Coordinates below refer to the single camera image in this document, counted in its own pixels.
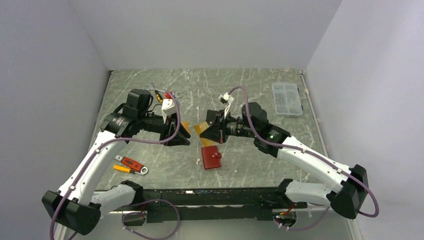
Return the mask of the red leather card holder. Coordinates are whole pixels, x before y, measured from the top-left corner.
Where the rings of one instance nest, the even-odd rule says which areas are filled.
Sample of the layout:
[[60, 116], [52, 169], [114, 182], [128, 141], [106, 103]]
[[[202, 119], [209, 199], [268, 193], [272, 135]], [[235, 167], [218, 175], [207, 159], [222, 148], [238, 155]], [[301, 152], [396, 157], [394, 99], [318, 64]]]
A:
[[205, 170], [221, 167], [222, 155], [217, 145], [204, 146], [201, 148], [203, 168]]

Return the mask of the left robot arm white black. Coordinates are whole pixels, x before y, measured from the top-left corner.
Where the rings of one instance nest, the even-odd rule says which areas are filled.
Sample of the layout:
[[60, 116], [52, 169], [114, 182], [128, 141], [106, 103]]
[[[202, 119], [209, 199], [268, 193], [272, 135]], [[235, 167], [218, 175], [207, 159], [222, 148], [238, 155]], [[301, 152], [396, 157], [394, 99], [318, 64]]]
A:
[[159, 145], [190, 144], [175, 95], [168, 92], [163, 99], [161, 115], [154, 113], [153, 102], [149, 90], [132, 89], [126, 101], [104, 118], [92, 147], [73, 174], [58, 190], [43, 195], [42, 204], [51, 218], [50, 239], [55, 237], [56, 225], [85, 236], [105, 214], [121, 207], [137, 210], [147, 204], [144, 188], [130, 180], [101, 194], [96, 194], [96, 188], [110, 163], [129, 142], [137, 141], [140, 131], [159, 134]]

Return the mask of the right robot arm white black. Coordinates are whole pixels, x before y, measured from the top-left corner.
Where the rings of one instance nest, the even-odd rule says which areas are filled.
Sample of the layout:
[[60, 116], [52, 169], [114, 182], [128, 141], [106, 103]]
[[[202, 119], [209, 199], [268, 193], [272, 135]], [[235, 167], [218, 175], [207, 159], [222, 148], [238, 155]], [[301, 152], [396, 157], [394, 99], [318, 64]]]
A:
[[368, 195], [367, 170], [336, 162], [307, 147], [288, 131], [271, 124], [267, 112], [257, 102], [242, 108], [233, 117], [225, 110], [206, 112], [208, 127], [201, 138], [223, 144], [228, 137], [252, 138], [254, 146], [264, 154], [285, 160], [315, 175], [320, 183], [284, 179], [275, 192], [276, 203], [287, 208], [291, 204], [309, 202], [332, 208], [340, 216], [355, 219]]

